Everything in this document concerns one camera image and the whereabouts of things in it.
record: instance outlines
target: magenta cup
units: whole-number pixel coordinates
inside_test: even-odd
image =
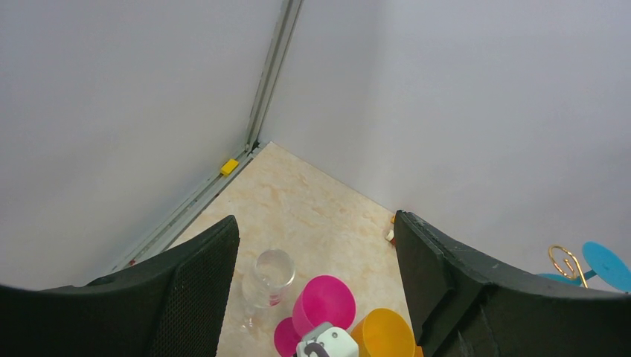
[[[291,357],[296,353],[300,336],[296,334],[292,318],[282,320],[274,331],[274,346],[281,357]]]
[[[298,296],[292,322],[302,338],[324,322],[348,329],[355,313],[355,297],[348,286],[336,277],[320,275],[310,280]]]

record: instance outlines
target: floor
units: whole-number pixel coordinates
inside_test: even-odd
[[[393,309],[409,323],[396,252],[384,240],[392,212],[270,143],[172,247],[230,214],[237,217],[241,243],[218,356],[247,356],[252,350],[256,356],[278,356],[274,328],[291,315],[307,281],[320,274],[339,277],[355,294],[353,325],[377,307]],[[269,309],[251,335],[244,335],[237,319],[240,281],[246,264],[267,248],[289,253],[296,279],[287,299]]]

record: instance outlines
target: clear wine glass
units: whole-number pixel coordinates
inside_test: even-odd
[[[261,253],[243,275],[244,321],[241,330],[254,327],[254,317],[261,309],[278,305],[295,277],[292,258],[280,249]]]

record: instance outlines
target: plastic cup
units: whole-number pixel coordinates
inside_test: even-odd
[[[298,296],[292,312],[296,333],[303,337],[324,322],[348,329],[355,320],[353,293],[344,282],[330,275],[314,277]]]
[[[291,357],[296,353],[300,336],[294,330],[292,318],[282,320],[274,331],[274,346],[281,357]]]
[[[401,315],[390,309],[368,313],[350,333],[359,345],[359,357],[414,357],[414,333]]]

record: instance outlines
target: orange cup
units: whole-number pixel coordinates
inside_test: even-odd
[[[414,357],[416,352],[410,326],[390,309],[368,313],[350,336],[359,345],[359,357]]]

